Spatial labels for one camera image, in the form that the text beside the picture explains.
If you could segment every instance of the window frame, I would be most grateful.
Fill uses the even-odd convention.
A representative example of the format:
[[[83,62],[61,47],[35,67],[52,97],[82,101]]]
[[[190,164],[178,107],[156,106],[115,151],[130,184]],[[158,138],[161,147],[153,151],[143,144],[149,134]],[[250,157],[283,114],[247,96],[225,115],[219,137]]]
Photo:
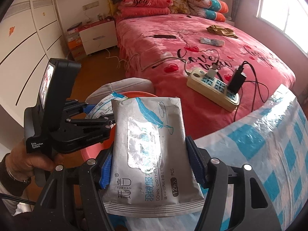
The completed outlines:
[[[260,0],[259,2],[259,8],[258,8],[258,12],[257,12],[257,18],[259,18],[261,21],[267,23],[268,25],[272,26],[274,29],[278,30],[280,33],[282,33],[286,38],[288,38],[293,44],[295,44],[296,47],[299,48],[299,50],[301,50],[301,52],[303,52],[303,54],[305,54],[308,57],[308,52],[305,52],[291,37],[289,37],[286,33],[285,33],[285,29],[288,23],[288,18],[289,18],[289,11],[290,11],[290,7],[288,8],[288,15],[287,15],[287,19],[285,21],[285,27],[284,30],[279,29],[278,27],[276,27],[274,24],[270,23],[269,21],[263,19],[261,17],[261,12],[262,12],[262,8],[263,8],[263,0]]]

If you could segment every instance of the stack of boxes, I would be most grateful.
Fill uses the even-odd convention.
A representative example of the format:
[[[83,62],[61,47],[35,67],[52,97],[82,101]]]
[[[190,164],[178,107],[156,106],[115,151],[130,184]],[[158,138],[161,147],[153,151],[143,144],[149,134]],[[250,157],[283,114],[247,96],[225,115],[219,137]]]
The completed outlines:
[[[87,56],[79,34],[81,25],[82,23],[77,23],[67,30],[68,47],[75,61],[81,60]]]

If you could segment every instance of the floral pillow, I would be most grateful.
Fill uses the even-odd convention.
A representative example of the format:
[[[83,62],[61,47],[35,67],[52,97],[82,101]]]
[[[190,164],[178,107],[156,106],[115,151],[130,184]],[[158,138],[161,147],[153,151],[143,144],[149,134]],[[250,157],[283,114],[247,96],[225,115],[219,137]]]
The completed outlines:
[[[187,0],[172,0],[173,5],[169,7],[172,14],[190,15]]]

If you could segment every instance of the wall socket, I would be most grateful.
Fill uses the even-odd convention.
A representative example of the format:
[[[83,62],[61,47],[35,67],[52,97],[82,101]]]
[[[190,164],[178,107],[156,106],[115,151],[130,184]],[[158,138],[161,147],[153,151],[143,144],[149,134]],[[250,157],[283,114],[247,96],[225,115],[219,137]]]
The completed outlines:
[[[87,5],[84,5],[84,6],[82,6],[82,8],[83,8],[83,10],[87,10],[87,9],[90,9],[90,8],[93,8],[93,7],[97,7],[99,5],[100,5],[99,2],[96,1],[96,2],[89,3]]]

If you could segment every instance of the window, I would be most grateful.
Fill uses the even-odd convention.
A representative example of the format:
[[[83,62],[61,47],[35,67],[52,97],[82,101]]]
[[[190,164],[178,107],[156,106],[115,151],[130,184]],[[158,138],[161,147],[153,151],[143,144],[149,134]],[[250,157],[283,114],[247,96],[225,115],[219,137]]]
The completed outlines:
[[[308,5],[305,0],[261,0],[258,16],[308,54]]]

